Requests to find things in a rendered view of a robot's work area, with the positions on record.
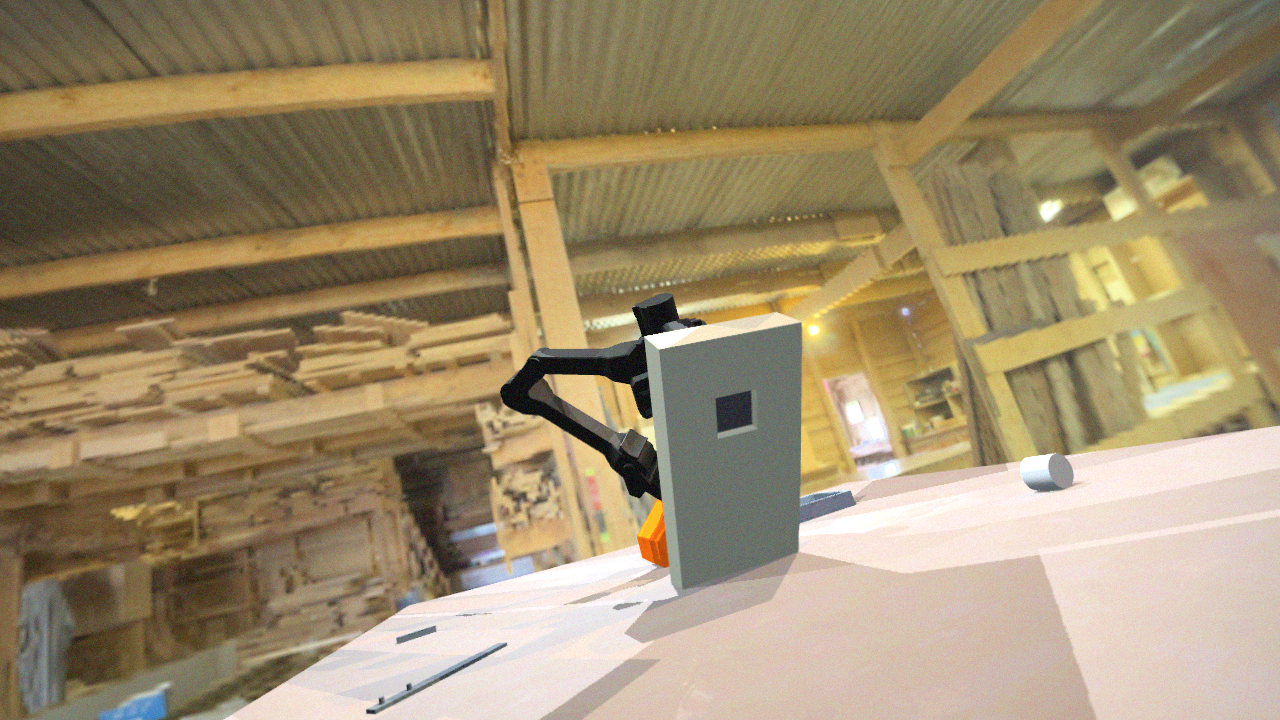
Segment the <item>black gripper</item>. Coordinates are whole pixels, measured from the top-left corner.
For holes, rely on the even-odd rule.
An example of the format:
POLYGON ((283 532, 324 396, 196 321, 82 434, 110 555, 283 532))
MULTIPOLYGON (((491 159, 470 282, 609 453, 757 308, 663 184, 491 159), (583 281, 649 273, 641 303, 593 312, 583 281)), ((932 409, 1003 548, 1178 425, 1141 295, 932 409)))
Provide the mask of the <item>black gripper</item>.
POLYGON ((637 410, 643 418, 649 419, 652 414, 652 396, 649 387, 648 372, 640 375, 632 377, 630 382, 631 389, 634 392, 634 398, 637 405, 637 410))

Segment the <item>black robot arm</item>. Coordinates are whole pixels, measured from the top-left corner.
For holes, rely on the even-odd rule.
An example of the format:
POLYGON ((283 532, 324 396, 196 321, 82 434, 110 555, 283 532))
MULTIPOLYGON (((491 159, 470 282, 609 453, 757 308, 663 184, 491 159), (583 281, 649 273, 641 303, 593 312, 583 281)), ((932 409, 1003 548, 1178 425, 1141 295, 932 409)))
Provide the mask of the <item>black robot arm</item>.
POLYGON ((541 416, 556 427, 604 455, 611 468, 625 478, 628 495, 645 493, 660 500, 657 451, 648 437, 628 429, 617 433, 556 396, 545 374, 605 375, 630 384, 632 377, 648 372, 644 336, 708 325, 701 319, 678 319, 673 293, 657 293, 635 304, 641 336, 608 348, 538 348, 524 368, 500 388, 502 402, 524 415, 541 416))

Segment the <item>grey cylinder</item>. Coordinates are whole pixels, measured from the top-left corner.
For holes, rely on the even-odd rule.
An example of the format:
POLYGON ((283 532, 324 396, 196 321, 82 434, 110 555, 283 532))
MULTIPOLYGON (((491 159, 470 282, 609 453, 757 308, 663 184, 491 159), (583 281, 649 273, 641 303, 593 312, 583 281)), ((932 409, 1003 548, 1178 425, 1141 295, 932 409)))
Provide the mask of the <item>grey cylinder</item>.
POLYGON ((1021 480, 1034 491, 1066 489, 1074 480, 1073 465, 1060 454, 1025 457, 1020 473, 1021 480))

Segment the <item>grey metal bar with two pins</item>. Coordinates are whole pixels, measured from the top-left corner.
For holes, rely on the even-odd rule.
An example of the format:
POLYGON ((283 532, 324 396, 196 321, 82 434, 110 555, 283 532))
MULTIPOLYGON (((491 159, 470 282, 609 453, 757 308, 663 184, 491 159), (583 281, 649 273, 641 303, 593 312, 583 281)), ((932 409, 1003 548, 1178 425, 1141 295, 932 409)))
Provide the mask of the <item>grey metal bar with two pins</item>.
POLYGON ((410 696, 413 696, 417 692, 421 692, 422 689, 429 688, 430 685, 436 684, 438 682, 442 682, 442 679, 445 679, 454 673, 460 673, 461 669, 468 667, 470 665, 476 664, 479 660, 485 659, 492 653, 497 653, 498 650, 502 650, 506 646, 508 646, 507 642, 493 644, 492 647, 483 650, 476 655, 470 656, 465 661, 461 661, 454 666, 447 667, 445 671, 436 673, 435 676, 434 675, 429 676, 428 680, 419 682, 419 684, 415 685, 411 685, 410 682, 408 684, 406 684, 407 689, 404 689, 403 692, 399 692, 396 696, 390 696, 388 700, 384 700, 384 696, 379 697, 379 703, 366 708, 366 714, 379 714, 387 710, 388 707, 390 708, 393 705, 401 703, 402 700, 407 700, 410 696))

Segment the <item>grey panel with square opening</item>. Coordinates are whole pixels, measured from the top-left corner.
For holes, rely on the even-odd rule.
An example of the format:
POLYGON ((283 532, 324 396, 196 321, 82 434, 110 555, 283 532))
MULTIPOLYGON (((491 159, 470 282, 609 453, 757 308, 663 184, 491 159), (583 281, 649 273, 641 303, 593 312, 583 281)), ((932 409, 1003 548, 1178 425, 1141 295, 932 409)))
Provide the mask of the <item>grey panel with square opening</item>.
POLYGON ((669 582, 797 553, 803 322, 767 313, 644 341, 669 582))

